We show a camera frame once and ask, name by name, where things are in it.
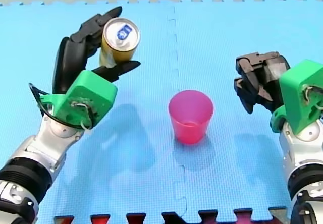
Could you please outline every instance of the black robotic fingers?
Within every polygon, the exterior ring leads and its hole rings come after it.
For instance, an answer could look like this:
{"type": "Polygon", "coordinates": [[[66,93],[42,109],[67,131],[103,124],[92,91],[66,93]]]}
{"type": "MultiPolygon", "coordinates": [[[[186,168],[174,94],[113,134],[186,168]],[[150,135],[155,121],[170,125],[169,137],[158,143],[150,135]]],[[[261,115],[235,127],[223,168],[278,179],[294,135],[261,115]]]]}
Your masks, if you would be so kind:
{"type": "Polygon", "coordinates": [[[64,37],[59,46],[53,73],[53,94],[65,94],[82,70],[87,59],[101,47],[104,25],[118,17],[122,7],[115,7],[107,13],[97,14],[81,24],[70,37],[64,37]]]}
{"type": "Polygon", "coordinates": [[[241,77],[234,80],[234,89],[249,114],[256,104],[270,112],[283,105],[279,77],[289,68],[278,52],[255,52],[237,57],[236,70],[241,77]]]}

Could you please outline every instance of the black arm joint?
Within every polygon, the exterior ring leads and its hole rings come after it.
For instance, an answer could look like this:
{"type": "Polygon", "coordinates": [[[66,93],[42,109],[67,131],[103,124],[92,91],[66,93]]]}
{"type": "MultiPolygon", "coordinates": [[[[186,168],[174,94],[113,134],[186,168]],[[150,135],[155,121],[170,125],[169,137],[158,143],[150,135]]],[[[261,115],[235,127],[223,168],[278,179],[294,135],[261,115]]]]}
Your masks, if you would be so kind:
{"type": "Polygon", "coordinates": [[[25,198],[22,203],[18,205],[8,201],[0,200],[0,211],[17,214],[21,216],[26,222],[32,223],[35,219],[35,212],[33,205],[29,205],[28,203],[32,203],[29,198],[25,198]]]}

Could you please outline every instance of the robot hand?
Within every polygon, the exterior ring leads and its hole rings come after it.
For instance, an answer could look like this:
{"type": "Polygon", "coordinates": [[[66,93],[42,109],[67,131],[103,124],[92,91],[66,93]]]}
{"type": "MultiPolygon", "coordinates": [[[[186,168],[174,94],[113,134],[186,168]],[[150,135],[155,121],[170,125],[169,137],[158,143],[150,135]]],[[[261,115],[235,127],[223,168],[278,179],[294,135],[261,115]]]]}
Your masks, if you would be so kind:
{"type": "Polygon", "coordinates": [[[292,200],[291,224],[323,223],[323,65],[304,60],[290,68],[277,52],[252,53],[236,60],[234,81],[244,108],[261,104],[280,133],[283,169],[292,200]]]}
{"type": "Polygon", "coordinates": [[[52,94],[29,87],[42,121],[0,170],[0,224],[34,224],[38,206],[62,169],[67,150],[113,107],[117,88],[112,82],[140,65],[127,61],[113,68],[86,70],[87,59],[101,46],[103,27],[118,17],[121,7],[84,22],[63,38],[56,58],[52,94]]]}
{"type": "Polygon", "coordinates": [[[257,52],[237,57],[236,70],[241,75],[234,80],[234,89],[246,111],[251,114],[256,104],[273,112],[283,105],[279,77],[290,68],[278,52],[257,52]]]}

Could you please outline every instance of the mat seam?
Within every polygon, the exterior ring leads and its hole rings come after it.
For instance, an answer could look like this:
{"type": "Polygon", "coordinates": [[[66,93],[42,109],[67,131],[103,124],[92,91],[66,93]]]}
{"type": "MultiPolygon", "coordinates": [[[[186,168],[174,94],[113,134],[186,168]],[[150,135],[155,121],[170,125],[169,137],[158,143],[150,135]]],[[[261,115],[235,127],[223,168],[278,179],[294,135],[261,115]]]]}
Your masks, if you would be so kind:
{"type": "MultiPolygon", "coordinates": [[[[179,68],[178,68],[178,43],[177,43],[177,21],[176,21],[176,6],[171,2],[170,12],[168,14],[168,24],[169,24],[169,44],[170,44],[170,57],[169,57],[169,69],[170,69],[170,82],[172,91],[176,94],[179,91],[179,68]]],[[[185,196],[185,168],[183,165],[179,165],[173,159],[174,165],[174,199],[181,209],[181,213],[176,213],[178,216],[182,217],[187,212],[187,200],[185,196]]]]}
{"type": "MultiPolygon", "coordinates": [[[[83,0],[77,0],[74,2],[64,2],[64,1],[52,1],[52,2],[44,2],[44,1],[32,1],[32,2],[22,2],[22,1],[13,1],[10,3],[1,3],[0,2],[0,7],[1,6],[27,6],[27,5],[46,5],[46,6],[50,6],[50,5],[55,5],[55,4],[66,4],[66,5],[94,5],[97,3],[104,3],[104,4],[135,4],[135,3],[142,3],[142,2],[149,2],[149,3],[163,3],[165,0],[112,0],[112,1],[108,1],[108,0],[97,0],[94,2],[87,2],[87,1],[83,1],[83,0]]],[[[191,1],[191,2],[203,2],[205,0],[169,0],[172,1],[174,3],[181,3],[183,1],[187,2],[187,1],[191,1]]],[[[249,1],[257,1],[257,2],[265,2],[265,1],[272,1],[272,0],[208,0],[208,1],[212,1],[214,3],[221,3],[221,2],[249,2],[249,1]]]]}

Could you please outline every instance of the interlocking foam tile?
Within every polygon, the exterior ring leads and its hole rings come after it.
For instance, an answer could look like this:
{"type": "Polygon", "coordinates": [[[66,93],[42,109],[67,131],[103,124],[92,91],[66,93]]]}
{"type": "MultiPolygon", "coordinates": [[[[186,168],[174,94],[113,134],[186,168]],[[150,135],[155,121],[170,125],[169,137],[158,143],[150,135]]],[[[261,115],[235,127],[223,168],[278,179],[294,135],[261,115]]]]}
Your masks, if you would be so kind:
{"type": "Polygon", "coordinates": [[[201,221],[199,210],[218,210],[218,222],[235,222],[234,209],[253,209],[252,219],[270,220],[268,208],[289,206],[278,135],[270,112],[248,115],[233,89],[235,58],[278,51],[291,66],[308,58],[323,62],[323,2],[264,0],[175,5],[177,90],[196,89],[214,102],[207,137],[194,147],[174,142],[184,166],[184,221],[201,221]]]}
{"type": "MultiPolygon", "coordinates": [[[[27,84],[50,91],[61,38],[116,6],[19,4],[0,7],[0,164],[38,130],[40,114],[27,84]]],[[[218,222],[229,222],[236,221],[237,208],[252,208],[253,220],[267,220],[269,207],[288,206],[278,136],[268,112],[256,107],[249,116],[235,96],[235,57],[278,50],[291,65],[304,58],[323,62],[322,2],[118,4],[141,29],[134,59],[142,65],[116,82],[115,107],[69,150],[38,223],[72,215],[73,224],[85,224],[91,215],[109,214],[109,224],[119,224],[127,213],[162,223],[162,212],[172,211],[194,223],[207,209],[218,210],[218,222]],[[170,98],[186,88],[207,93],[216,107],[208,137],[193,148],[173,141],[167,113],[170,98]]],[[[98,54],[88,68],[97,65],[98,54]]]]}
{"type": "MultiPolygon", "coordinates": [[[[185,199],[177,199],[173,191],[184,175],[173,161],[167,112],[176,93],[170,79],[174,5],[167,1],[118,4],[123,6],[122,16],[141,29],[134,59],[142,65],[120,77],[114,108],[90,136],[69,150],[64,169],[40,206],[39,224],[64,215],[74,216],[73,224],[85,224],[93,214],[111,215],[109,224],[126,223],[127,213],[141,212],[147,213],[147,223],[162,223],[162,212],[182,215],[185,211],[185,199]]],[[[51,91],[61,39],[91,16],[115,6],[102,2],[0,7],[0,164],[38,130],[41,116],[28,82],[51,91]]],[[[90,59],[89,69],[98,67],[98,54],[90,59]]]]}

